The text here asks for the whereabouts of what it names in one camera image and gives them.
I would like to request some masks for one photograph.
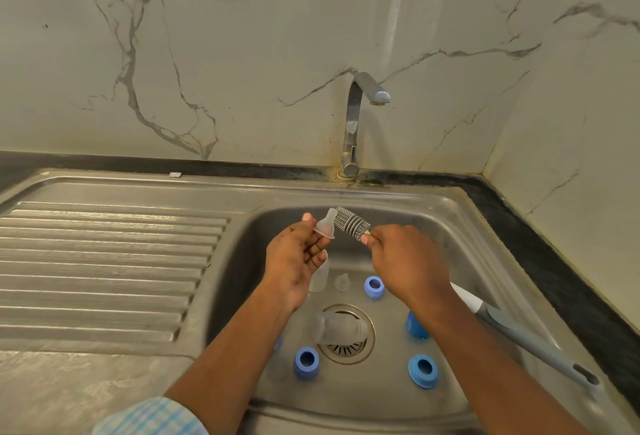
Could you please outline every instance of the faucet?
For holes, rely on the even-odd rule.
[[[349,88],[347,99],[347,121],[344,125],[344,141],[342,142],[342,160],[338,179],[354,181],[360,167],[356,159],[356,137],[358,136],[358,120],[360,119],[360,102],[362,93],[367,96],[371,105],[384,105],[391,102],[391,97],[382,85],[366,72],[353,72],[353,82]]]

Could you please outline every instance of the person's left arm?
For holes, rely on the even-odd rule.
[[[188,408],[211,434],[235,434],[258,379],[291,314],[326,260],[316,220],[286,228],[267,247],[264,277],[204,353],[165,397]]]

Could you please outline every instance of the blue and white checkered shirt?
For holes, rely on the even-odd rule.
[[[92,435],[209,435],[196,415],[169,398],[151,398],[98,423]]]

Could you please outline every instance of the wall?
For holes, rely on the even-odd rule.
[[[559,1],[0,0],[0,148],[337,164],[356,67],[362,166],[481,172]]]
[[[640,0],[564,0],[485,175],[640,329]]]

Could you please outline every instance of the forearm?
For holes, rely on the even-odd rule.
[[[165,393],[212,434],[235,434],[291,312],[260,284],[189,369]]]
[[[587,431],[500,348],[453,290],[416,301],[413,313],[445,355],[491,434],[587,435]]]

